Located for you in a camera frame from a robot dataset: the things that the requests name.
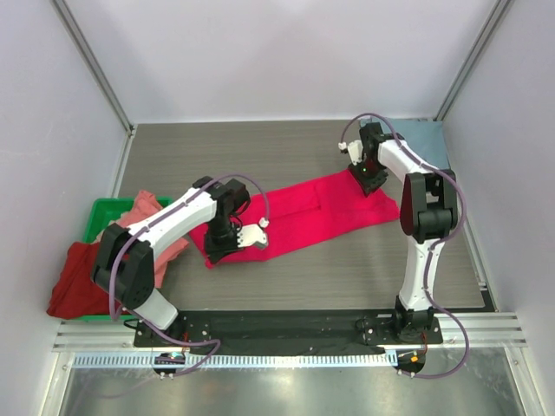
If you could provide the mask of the hot pink t shirt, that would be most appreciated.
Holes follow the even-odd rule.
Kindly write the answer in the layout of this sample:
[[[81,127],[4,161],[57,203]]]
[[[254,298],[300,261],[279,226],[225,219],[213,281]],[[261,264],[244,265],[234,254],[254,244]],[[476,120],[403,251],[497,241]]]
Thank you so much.
[[[222,263],[264,262],[361,228],[399,219],[396,202],[378,190],[366,197],[347,171],[267,193],[267,248],[248,247]]]

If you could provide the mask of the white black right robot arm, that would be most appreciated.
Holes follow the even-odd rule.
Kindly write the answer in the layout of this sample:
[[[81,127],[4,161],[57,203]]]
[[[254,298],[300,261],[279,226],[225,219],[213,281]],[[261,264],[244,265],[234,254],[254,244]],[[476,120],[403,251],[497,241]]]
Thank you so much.
[[[390,173],[402,182],[400,225],[408,239],[405,277],[392,318],[373,329],[383,333],[384,343],[417,343],[427,337],[440,341],[428,298],[443,240],[459,222],[455,175],[428,164],[403,137],[384,133],[378,122],[365,124],[359,136],[341,145],[350,158],[349,172],[366,197],[377,193]]]

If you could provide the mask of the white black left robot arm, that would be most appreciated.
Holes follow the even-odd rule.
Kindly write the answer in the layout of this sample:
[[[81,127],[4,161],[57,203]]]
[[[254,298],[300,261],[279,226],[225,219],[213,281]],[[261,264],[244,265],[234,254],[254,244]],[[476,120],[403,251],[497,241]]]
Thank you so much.
[[[92,282],[108,294],[109,314],[117,305],[150,322],[163,345],[178,344],[184,325],[178,310],[155,287],[154,264],[177,240],[205,224],[205,253],[210,263],[241,250],[244,226],[233,219],[250,202],[246,185],[237,179],[223,184],[210,177],[193,183],[186,193],[145,220],[103,233],[91,271]]]

